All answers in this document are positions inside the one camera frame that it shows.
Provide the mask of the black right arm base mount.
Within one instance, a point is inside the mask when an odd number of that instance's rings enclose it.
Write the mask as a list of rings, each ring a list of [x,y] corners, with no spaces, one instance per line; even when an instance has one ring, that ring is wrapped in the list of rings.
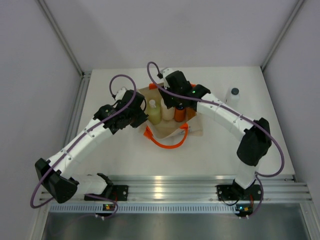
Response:
[[[262,196],[261,186],[258,184],[251,185],[247,189],[243,189],[234,184],[220,184],[216,186],[219,201],[259,201]]]

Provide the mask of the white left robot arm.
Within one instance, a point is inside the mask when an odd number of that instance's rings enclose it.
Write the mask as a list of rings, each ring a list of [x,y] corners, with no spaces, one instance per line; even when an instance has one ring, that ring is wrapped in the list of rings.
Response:
[[[104,140],[127,126],[137,128],[147,121],[148,116],[142,109],[146,99],[141,93],[122,88],[115,99],[115,105],[101,106],[84,130],[67,146],[48,159],[40,158],[35,163],[42,186],[59,204],[73,196],[83,195],[87,201],[93,196],[102,200],[112,196],[113,183],[106,175],[75,175],[74,171]]]

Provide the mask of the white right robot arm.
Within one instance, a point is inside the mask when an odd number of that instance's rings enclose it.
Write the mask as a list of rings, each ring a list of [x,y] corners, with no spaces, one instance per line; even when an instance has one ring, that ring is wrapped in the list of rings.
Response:
[[[251,193],[260,159],[272,145],[267,136],[270,133],[269,122],[264,118],[244,120],[240,113],[221,102],[208,88],[201,84],[193,86],[180,70],[165,68],[157,77],[163,80],[164,86],[159,92],[168,108],[190,108],[213,119],[239,141],[236,155],[241,163],[232,192],[237,198],[244,199]]]

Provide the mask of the beige canvas bag orange handles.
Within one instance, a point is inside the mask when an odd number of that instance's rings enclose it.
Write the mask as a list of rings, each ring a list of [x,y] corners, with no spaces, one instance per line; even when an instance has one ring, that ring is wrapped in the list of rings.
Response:
[[[149,84],[148,87],[140,88],[138,92],[145,97],[146,110],[144,112],[146,114],[149,100],[155,100],[161,109],[162,96],[154,83]],[[196,116],[189,121],[187,121],[187,116],[185,114],[185,120],[183,122],[176,122],[174,118],[169,121],[161,118],[161,122],[157,125],[153,125],[148,118],[147,121],[139,127],[139,131],[160,148],[176,149],[185,142],[188,136],[203,135],[202,118],[197,113]],[[162,143],[163,140],[172,139],[178,135],[183,136],[180,142],[170,145]]]

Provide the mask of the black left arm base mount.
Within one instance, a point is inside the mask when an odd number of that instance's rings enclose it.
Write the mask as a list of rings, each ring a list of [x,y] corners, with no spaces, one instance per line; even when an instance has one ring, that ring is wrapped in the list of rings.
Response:
[[[112,185],[107,186],[101,194],[89,193],[84,196],[85,201],[104,201],[112,200],[115,202],[125,202],[128,200],[128,185]]]

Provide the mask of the white square bottle black cap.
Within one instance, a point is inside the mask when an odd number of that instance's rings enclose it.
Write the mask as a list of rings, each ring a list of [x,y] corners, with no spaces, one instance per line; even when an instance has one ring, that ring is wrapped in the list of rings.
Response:
[[[237,87],[230,87],[225,96],[225,103],[236,109],[240,101],[240,90]]]

